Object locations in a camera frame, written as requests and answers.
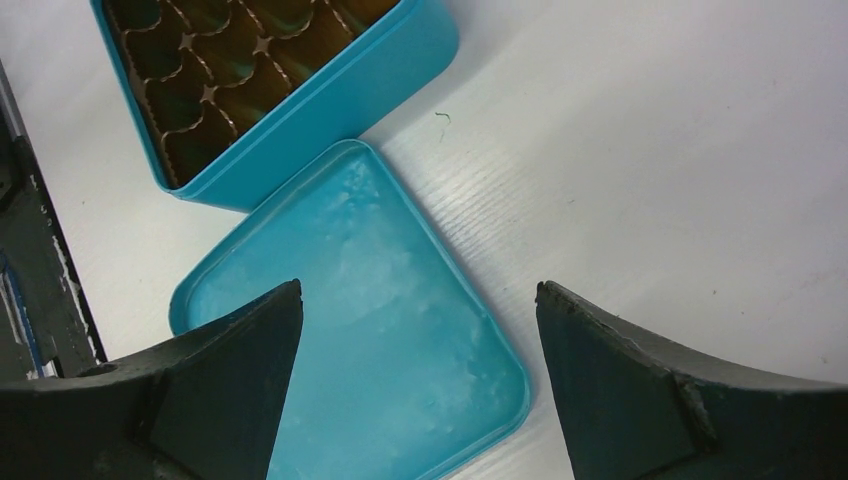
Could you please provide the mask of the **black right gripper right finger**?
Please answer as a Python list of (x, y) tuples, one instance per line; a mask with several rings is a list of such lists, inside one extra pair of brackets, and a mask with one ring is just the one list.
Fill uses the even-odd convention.
[(541, 282), (536, 319), (578, 479), (843, 479), (847, 388), (699, 352)]

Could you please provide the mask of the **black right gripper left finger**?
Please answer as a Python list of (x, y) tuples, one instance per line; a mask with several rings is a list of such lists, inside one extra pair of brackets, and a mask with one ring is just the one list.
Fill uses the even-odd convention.
[(290, 280), (70, 378), (1, 386), (5, 479), (263, 479), (304, 310)]

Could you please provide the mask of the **teal chocolate box with dividers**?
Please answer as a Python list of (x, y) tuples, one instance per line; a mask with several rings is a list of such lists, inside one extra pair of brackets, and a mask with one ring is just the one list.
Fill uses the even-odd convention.
[(248, 211), (440, 75), (443, 1), (95, 1), (153, 179)]

